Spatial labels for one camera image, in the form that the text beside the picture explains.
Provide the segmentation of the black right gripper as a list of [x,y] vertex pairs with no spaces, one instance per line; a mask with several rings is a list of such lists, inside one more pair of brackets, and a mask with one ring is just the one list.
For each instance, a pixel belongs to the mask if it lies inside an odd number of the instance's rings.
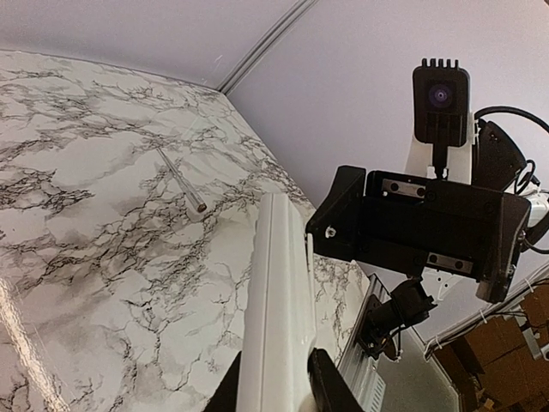
[[337,168],[305,226],[314,252],[420,276],[430,267],[474,279],[476,295],[505,300],[530,215],[529,200],[441,179]]

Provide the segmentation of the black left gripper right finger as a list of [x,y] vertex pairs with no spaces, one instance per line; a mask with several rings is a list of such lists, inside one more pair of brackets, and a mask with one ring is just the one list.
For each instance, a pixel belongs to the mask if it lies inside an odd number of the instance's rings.
[[307,361],[312,395],[321,412],[363,412],[328,352],[314,348]]

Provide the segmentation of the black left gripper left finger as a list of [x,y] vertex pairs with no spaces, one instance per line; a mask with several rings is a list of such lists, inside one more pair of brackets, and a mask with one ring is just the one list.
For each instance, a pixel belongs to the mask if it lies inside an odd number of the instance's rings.
[[241,356],[237,355],[224,378],[209,399],[205,412],[235,412],[238,397],[238,381]]

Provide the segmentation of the white remote control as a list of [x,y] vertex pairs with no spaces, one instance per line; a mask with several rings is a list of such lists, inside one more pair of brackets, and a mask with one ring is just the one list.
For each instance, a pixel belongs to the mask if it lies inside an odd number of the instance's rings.
[[315,411],[312,238],[288,195],[267,193],[256,221],[238,376],[238,411]]

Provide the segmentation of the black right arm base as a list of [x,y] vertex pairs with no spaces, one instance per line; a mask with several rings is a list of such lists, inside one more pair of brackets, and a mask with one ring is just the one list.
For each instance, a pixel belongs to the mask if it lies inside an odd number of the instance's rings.
[[368,357],[377,360],[387,348],[395,347],[393,337],[429,318],[437,305],[426,293],[421,277],[413,277],[393,289],[382,303],[376,295],[366,301],[365,314],[359,321],[358,343]]

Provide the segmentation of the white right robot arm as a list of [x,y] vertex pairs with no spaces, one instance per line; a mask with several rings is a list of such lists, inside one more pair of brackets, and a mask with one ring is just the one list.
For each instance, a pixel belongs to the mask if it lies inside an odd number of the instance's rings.
[[317,254],[418,277],[433,268],[474,279],[477,296],[502,302],[521,253],[548,231],[525,197],[534,163],[478,111],[472,181],[456,183],[342,166],[305,230]]

